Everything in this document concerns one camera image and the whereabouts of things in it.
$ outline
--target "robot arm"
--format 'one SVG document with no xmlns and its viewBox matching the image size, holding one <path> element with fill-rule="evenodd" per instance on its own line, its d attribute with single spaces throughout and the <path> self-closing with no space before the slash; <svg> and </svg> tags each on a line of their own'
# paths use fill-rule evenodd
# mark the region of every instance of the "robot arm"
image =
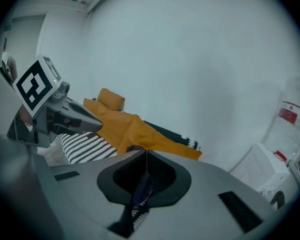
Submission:
<svg viewBox="0 0 300 240">
<path fill-rule="evenodd" d="M 68 97 L 70 84 L 62 81 L 48 57 L 38 55 L 13 87 L 32 116 L 28 145 L 48 148 L 58 134 L 97 132 L 103 126 L 92 113 Z"/>
</svg>

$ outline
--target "black pad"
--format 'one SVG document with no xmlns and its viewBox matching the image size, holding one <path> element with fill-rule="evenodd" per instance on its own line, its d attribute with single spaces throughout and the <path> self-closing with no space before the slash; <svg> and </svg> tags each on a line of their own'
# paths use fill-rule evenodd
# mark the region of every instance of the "black pad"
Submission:
<svg viewBox="0 0 300 240">
<path fill-rule="evenodd" d="M 110 202 L 129 206 L 146 170 L 153 186 L 153 194 L 147 202 L 149 208 L 173 205 L 190 188 L 190 173 L 152 150 L 141 150 L 104 169 L 97 178 L 97 185 Z"/>
<path fill-rule="evenodd" d="M 262 220 L 232 191 L 219 194 L 219 198 L 245 233 L 262 223 Z"/>
</svg>

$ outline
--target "plastic bottle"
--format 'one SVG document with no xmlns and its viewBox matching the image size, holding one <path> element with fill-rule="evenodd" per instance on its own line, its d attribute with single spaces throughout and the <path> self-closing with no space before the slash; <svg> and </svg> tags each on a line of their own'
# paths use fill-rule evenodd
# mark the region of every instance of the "plastic bottle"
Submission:
<svg viewBox="0 0 300 240">
<path fill-rule="evenodd" d="M 270 129 L 265 147 L 281 153 L 286 163 L 300 148 L 300 78 L 287 80 L 279 110 Z"/>
</svg>

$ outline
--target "black slot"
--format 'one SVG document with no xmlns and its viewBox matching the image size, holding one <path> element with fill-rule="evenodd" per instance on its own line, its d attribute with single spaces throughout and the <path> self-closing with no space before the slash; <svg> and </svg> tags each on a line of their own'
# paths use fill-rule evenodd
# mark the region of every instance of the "black slot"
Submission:
<svg viewBox="0 0 300 240">
<path fill-rule="evenodd" d="M 79 106 L 77 104 L 74 104 L 74 103 L 69 103 L 69 107 L 76 111 L 77 113 L 79 114 L 82 114 L 86 117 L 89 117 L 91 119 L 94 119 L 94 120 L 98 120 L 94 115 L 90 114 L 88 111 L 86 111 L 82 106 Z"/>
<path fill-rule="evenodd" d="M 148 172 L 152 180 L 153 196 L 168 189 L 177 177 L 175 169 L 152 154 L 148 156 Z"/>
<path fill-rule="evenodd" d="M 39 137 L 38 137 L 38 132 L 37 131 L 33 131 L 33 140 L 35 144 L 39 143 Z"/>
<path fill-rule="evenodd" d="M 219 194 L 219 197 L 245 233 L 262 223 L 262 220 L 232 191 Z"/>
<path fill-rule="evenodd" d="M 81 119 L 72 119 L 71 120 L 71 127 L 79 128 L 81 125 Z"/>
<path fill-rule="evenodd" d="M 75 176 L 80 175 L 77 171 L 73 170 L 73 171 L 68 171 L 65 173 L 61 173 L 61 174 L 57 174 L 54 175 L 55 180 L 58 181 L 62 181 L 62 180 L 66 180 Z"/>
<path fill-rule="evenodd" d="M 133 195 L 146 171 L 146 154 L 138 156 L 113 174 L 113 181 L 122 189 Z"/>
<path fill-rule="evenodd" d="M 278 191 L 277 193 L 275 193 L 270 202 L 270 205 L 273 206 L 275 203 L 277 203 L 278 209 L 285 205 L 285 194 L 282 191 Z"/>
</svg>

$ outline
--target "red label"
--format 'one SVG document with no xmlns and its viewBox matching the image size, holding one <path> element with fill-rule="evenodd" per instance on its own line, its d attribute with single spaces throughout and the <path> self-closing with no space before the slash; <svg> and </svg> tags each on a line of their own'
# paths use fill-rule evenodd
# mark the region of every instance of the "red label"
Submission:
<svg viewBox="0 0 300 240">
<path fill-rule="evenodd" d="M 281 108 L 278 116 L 294 125 L 298 115 L 288 109 Z"/>
<path fill-rule="evenodd" d="M 287 158 L 284 156 L 284 154 L 282 154 L 280 151 L 276 151 L 274 153 L 274 155 L 277 155 L 280 159 L 282 159 L 282 161 L 286 162 Z"/>
</svg>

